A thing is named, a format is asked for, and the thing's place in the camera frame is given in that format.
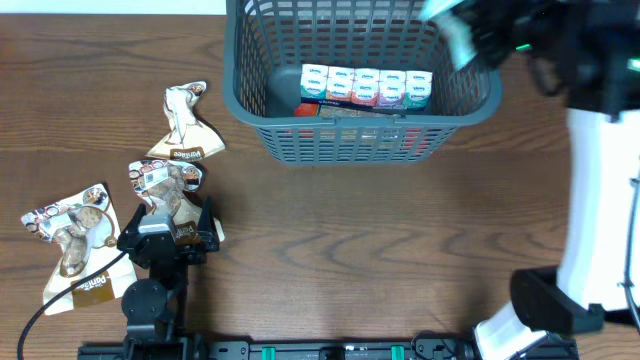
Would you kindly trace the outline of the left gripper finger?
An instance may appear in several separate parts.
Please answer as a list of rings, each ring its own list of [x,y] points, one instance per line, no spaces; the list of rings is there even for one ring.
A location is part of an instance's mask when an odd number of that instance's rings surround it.
[[[130,244],[136,242],[139,235],[139,224],[146,215],[146,206],[139,204],[129,223],[124,227],[118,237],[118,244]]]
[[[211,213],[212,200],[207,197],[203,203],[201,215],[197,224],[197,234],[205,243],[217,242],[217,231],[215,229],[214,217]]]

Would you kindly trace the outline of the mint green wipes packet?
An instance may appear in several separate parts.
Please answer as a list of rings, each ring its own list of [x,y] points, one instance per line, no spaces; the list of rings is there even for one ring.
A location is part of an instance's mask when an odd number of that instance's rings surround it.
[[[463,0],[425,0],[418,18],[433,21],[447,40],[451,62],[456,71],[466,67],[477,55],[471,27],[454,14]]]

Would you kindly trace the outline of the Kleenex tissue multipack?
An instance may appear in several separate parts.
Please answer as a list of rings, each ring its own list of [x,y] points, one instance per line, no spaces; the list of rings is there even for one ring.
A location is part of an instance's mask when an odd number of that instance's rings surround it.
[[[303,64],[301,101],[354,109],[424,110],[432,92],[428,71]]]

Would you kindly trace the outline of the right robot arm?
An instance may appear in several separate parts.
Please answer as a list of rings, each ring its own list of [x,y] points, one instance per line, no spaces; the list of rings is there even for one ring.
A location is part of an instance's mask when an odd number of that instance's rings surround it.
[[[562,359],[573,335],[639,324],[639,5],[635,1],[457,1],[476,56],[546,60],[567,96],[572,179],[558,266],[523,269],[474,330],[479,359]]]

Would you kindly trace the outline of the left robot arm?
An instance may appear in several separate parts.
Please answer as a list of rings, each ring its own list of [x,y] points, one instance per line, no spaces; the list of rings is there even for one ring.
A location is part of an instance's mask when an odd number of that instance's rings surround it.
[[[169,215],[148,215],[141,204],[121,233],[117,248],[149,275],[130,285],[121,301],[127,318],[126,359],[207,359],[202,337],[185,328],[188,269],[220,248],[220,236],[206,199],[192,245],[177,243]]]

